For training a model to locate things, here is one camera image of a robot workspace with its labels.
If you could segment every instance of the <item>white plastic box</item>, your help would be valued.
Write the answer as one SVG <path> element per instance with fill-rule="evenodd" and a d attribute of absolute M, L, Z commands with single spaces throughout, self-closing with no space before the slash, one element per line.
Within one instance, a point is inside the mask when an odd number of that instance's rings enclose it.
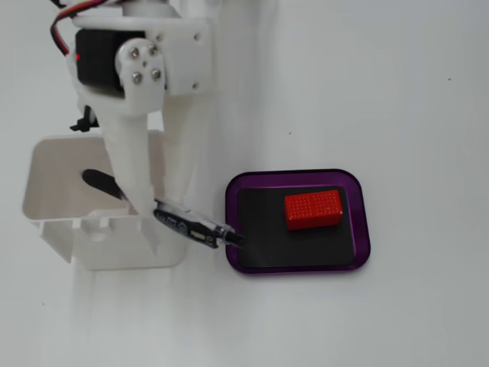
<path fill-rule="evenodd" d="M 163 197 L 162 139 L 161 132 L 149 134 L 157 197 Z M 76 258 L 89 270 L 179 264 L 189 241 L 88 186 L 81 178 L 88 168 L 112 174 L 100 135 L 46 138 L 34 149 L 23 210 L 53 250 L 67 262 Z"/>

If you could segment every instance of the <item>screw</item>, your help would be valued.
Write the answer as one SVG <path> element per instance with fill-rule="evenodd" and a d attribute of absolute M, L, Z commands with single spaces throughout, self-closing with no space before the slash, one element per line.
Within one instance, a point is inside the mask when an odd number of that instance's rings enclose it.
<path fill-rule="evenodd" d="M 129 55 L 133 59 L 137 59 L 139 57 L 139 49 L 137 47 L 133 47 L 129 50 Z"/>
<path fill-rule="evenodd" d="M 161 79 L 161 70 L 153 69 L 153 71 L 151 71 L 151 76 L 153 77 L 153 80 L 157 82 Z"/>
<path fill-rule="evenodd" d="M 142 81 L 143 81 L 143 74 L 138 73 L 138 72 L 132 74 L 132 82 L 134 84 L 136 84 L 136 85 L 141 84 Z"/>
<path fill-rule="evenodd" d="M 157 47 L 153 44 L 149 46 L 148 50 L 150 51 L 151 56 L 156 56 L 156 54 L 158 53 Z"/>

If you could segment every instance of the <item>red wire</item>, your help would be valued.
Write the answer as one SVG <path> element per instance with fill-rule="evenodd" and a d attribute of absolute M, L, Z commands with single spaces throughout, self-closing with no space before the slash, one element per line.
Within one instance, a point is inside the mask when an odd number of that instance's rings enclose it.
<path fill-rule="evenodd" d="M 53 24 L 51 25 L 51 36 L 53 37 L 54 43 L 60 49 L 61 53 L 66 56 L 70 53 L 70 49 L 65 44 L 63 38 L 60 36 L 60 32 L 57 29 L 58 22 L 62 21 L 65 18 L 72 18 L 76 16 L 78 13 L 96 8 L 99 5 L 102 5 L 104 2 L 108 0 L 89 0 L 87 2 L 82 2 L 80 4 L 74 5 L 70 8 L 65 8 L 55 17 Z"/>

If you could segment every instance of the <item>white background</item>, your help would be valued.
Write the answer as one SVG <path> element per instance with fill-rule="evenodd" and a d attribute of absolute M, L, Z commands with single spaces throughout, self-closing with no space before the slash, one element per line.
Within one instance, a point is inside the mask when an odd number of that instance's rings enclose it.
<path fill-rule="evenodd" d="M 31 149 L 79 113 L 55 7 L 2 6 L 0 365 L 489 365 L 488 2 L 224 1 L 188 204 L 222 219 L 236 174 L 338 167 L 371 235 L 359 271 L 266 278 L 199 245 L 176 268 L 89 273 L 37 237 Z"/>

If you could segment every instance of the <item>red textured block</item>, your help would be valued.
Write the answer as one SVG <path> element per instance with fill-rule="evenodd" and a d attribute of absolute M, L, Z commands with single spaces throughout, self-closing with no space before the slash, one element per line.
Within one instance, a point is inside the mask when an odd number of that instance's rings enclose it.
<path fill-rule="evenodd" d="M 337 226 L 343 215 L 337 190 L 285 197 L 285 217 L 290 231 Z"/>

